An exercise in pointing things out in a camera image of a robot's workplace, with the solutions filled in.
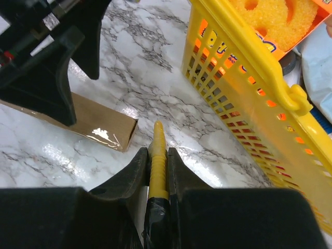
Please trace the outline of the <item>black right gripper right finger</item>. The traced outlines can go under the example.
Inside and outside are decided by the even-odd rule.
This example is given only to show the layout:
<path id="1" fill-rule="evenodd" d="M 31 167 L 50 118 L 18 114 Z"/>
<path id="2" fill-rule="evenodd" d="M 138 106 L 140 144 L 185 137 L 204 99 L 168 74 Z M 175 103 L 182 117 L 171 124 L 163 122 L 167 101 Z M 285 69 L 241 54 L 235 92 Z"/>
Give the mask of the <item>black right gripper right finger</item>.
<path id="1" fill-rule="evenodd" d="M 213 188 L 168 151 L 174 248 L 327 248 L 304 196 L 287 188 Z"/>

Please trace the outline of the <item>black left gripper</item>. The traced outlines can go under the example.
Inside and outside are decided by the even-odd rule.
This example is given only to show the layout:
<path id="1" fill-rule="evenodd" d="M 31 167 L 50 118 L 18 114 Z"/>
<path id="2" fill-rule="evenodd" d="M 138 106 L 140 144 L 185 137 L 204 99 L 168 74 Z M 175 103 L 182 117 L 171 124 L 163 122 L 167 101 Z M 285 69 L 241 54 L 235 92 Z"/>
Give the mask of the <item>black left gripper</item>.
<path id="1" fill-rule="evenodd" d="M 74 125 L 68 64 L 72 57 L 90 79 L 99 78 L 102 19 L 110 2 L 1 1 L 1 17 L 10 24 L 1 33 L 1 100 Z M 55 40 L 31 56 L 48 35 Z"/>

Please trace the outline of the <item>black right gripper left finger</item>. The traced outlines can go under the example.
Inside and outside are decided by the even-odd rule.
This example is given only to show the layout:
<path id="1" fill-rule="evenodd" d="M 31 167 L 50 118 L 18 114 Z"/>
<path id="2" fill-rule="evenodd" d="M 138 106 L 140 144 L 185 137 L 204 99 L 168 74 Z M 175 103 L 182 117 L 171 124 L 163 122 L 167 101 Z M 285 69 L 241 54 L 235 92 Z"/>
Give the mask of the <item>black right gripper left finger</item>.
<path id="1" fill-rule="evenodd" d="M 142 248 L 134 211 L 145 185 L 140 148 L 116 175 L 82 187 L 1 189 L 1 248 Z"/>

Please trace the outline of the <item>yellow utility knife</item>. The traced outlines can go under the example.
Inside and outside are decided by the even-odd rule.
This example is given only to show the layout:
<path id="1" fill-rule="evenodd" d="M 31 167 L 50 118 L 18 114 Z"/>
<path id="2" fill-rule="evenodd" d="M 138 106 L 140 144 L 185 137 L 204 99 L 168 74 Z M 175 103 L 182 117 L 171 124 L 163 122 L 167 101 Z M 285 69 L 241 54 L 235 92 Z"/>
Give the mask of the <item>yellow utility knife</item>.
<path id="1" fill-rule="evenodd" d="M 144 220 L 144 248 L 171 248 L 171 211 L 167 175 L 167 144 L 161 121 L 154 124 L 150 157 L 149 191 Z"/>

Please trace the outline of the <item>brown cardboard express box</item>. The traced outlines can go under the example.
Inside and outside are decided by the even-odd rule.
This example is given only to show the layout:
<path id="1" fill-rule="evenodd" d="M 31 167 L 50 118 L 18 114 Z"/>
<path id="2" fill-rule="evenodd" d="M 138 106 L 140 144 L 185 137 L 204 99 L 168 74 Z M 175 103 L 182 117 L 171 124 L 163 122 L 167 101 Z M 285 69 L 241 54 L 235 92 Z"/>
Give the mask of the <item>brown cardboard express box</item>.
<path id="1" fill-rule="evenodd" d="M 72 131 L 111 149 L 120 152 L 128 150 L 132 137 L 136 132 L 137 119 L 84 98 L 76 93 L 72 93 L 72 97 L 77 122 L 70 127 L 34 110 L 5 101 L 1 101 L 1 104 L 57 127 Z"/>

